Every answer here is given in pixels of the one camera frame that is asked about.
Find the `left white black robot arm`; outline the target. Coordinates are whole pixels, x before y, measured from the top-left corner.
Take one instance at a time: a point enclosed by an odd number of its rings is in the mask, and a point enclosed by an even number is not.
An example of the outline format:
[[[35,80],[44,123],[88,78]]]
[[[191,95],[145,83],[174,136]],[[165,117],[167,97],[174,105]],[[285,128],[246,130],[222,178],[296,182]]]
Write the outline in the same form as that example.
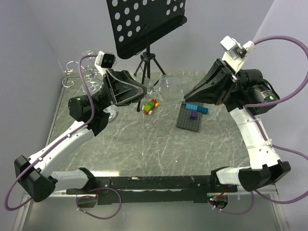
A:
[[[66,189],[92,192],[95,177],[89,170],[80,167],[75,171],[56,171],[56,168],[69,154],[105,129],[110,115],[104,111],[107,107],[139,102],[146,93],[146,86],[135,81],[128,71],[108,69],[98,92],[71,98],[68,108],[73,124],[41,151],[29,158],[22,155],[14,162],[18,182],[31,199],[41,202],[53,192]]]

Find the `clear wine glass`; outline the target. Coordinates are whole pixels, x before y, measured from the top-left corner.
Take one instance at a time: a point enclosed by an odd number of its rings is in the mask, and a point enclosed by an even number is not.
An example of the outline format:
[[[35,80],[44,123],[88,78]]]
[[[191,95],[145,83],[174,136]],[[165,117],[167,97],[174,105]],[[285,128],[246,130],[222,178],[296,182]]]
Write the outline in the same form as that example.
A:
[[[88,91],[91,95],[95,94],[96,92],[98,92],[102,86],[103,86],[103,81],[97,77],[93,78],[93,79],[89,79],[84,77],[83,78],[86,86],[88,88]]]

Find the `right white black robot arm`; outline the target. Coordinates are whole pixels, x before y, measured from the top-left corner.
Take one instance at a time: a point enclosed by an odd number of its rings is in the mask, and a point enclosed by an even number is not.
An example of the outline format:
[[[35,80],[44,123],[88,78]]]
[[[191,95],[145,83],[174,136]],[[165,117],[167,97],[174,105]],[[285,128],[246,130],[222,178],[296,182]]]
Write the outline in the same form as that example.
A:
[[[251,192],[276,183],[290,172],[264,130],[260,115],[276,106],[279,96],[257,69],[235,72],[226,61],[216,59],[205,77],[184,96],[186,103],[225,105],[248,151],[248,167],[221,167],[211,172],[211,189],[240,185]]]

